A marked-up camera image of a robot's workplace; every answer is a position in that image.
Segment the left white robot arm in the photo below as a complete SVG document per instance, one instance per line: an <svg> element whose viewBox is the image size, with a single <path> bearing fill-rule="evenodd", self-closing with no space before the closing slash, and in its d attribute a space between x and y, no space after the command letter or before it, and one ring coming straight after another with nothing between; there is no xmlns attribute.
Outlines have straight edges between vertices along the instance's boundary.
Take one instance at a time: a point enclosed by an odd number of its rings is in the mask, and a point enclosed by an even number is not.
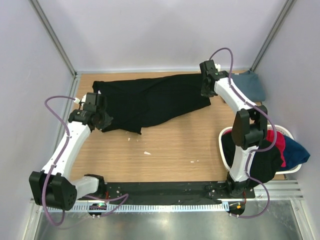
<svg viewBox="0 0 320 240"><path fill-rule="evenodd" d="M73 110L65 133L41 171L33 171L29 184L37 205L69 211L76 200L93 197L101 200L107 188L103 176L86 174L75 181L70 174L75 160L86 139L94 130L108 127L113 118L107 114L107 99L100 93L88 92L82 99L73 98L79 108Z"/></svg>

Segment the black t-shirt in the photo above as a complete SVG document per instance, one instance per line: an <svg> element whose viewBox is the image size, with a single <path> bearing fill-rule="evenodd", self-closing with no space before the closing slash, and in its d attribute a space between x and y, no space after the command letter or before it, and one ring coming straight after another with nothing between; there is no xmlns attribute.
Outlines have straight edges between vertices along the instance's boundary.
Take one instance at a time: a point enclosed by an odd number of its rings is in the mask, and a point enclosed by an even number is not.
<svg viewBox="0 0 320 240"><path fill-rule="evenodd" d="M140 134L142 128L160 125L211 104L209 98L201 95L199 73L94 81L92 88L106 97L106 113L113 118L103 132L124 130Z"/></svg>

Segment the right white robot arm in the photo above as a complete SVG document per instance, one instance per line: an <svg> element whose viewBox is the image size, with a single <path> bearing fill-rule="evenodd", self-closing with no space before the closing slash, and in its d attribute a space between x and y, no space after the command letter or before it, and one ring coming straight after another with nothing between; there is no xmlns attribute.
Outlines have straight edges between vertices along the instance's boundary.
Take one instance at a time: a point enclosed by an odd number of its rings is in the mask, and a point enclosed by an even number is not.
<svg viewBox="0 0 320 240"><path fill-rule="evenodd" d="M201 95L220 96L235 113L231 137L235 144L233 163L225 181L225 192L239 198L249 186L250 168L255 151L267 136L267 109L249 100L226 71L218 71L213 60L199 64L202 76Z"/></svg>

